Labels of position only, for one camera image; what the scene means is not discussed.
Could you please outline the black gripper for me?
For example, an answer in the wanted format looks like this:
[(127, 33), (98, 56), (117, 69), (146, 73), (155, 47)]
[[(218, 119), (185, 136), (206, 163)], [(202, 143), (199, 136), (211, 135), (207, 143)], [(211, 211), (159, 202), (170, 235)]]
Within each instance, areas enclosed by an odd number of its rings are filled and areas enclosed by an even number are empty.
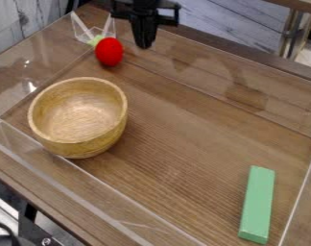
[(174, 0), (111, 0), (111, 16), (130, 20), (135, 44), (149, 49), (158, 25), (178, 26), (182, 5)]

